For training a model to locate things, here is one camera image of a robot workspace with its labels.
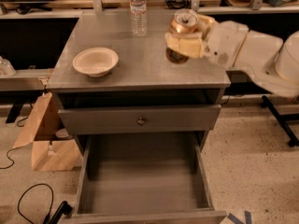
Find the white bowl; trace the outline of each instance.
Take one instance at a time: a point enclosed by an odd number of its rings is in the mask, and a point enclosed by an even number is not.
[[[93,48],[83,50],[73,60],[75,70],[90,77],[102,77],[119,61],[112,49]]]

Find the cardboard box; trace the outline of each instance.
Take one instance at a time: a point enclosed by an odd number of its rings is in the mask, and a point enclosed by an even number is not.
[[[33,144],[32,168],[36,171],[72,170],[80,152],[74,139],[57,140],[55,134],[61,128],[58,106],[52,94],[46,93],[37,98],[13,147]]]

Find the drawer handle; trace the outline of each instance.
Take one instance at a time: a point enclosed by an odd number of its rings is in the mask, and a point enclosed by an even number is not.
[[[146,124],[146,120],[143,119],[142,117],[140,117],[139,120],[137,121],[137,124],[138,124],[139,126],[143,126],[143,125]]]

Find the concrete floor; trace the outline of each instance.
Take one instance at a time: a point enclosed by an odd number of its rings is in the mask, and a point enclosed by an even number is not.
[[[286,99],[270,99],[279,112],[299,110]],[[229,215],[221,224],[299,223],[299,147],[287,145],[288,136],[269,110],[260,107],[260,96],[223,97],[223,102],[202,153],[214,206]],[[9,109],[9,105],[0,106],[1,167],[10,165],[6,153],[21,130],[16,122],[5,124]],[[30,109],[25,106],[17,120],[26,117]],[[292,128],[299,133],[299,127]],[[64,200],[74,205],[80,168],[32,171],[31,147],[12,151],[9,156],[15,164],[0,170],[0,223],[28,223],[18,214],[18,200],[37,183],[52,187],[52,213]],[[50,201],[50,190],[39,186],[27,192],[20,209],[34,223],[42,223]]]

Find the closed drawer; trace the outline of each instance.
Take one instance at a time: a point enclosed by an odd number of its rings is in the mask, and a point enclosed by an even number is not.
[[[220,105],[170,105],[61,109],[59,116],[71,134],[208,131]]]
[[[91,135],[63,223],[216,224],[194,132]]]

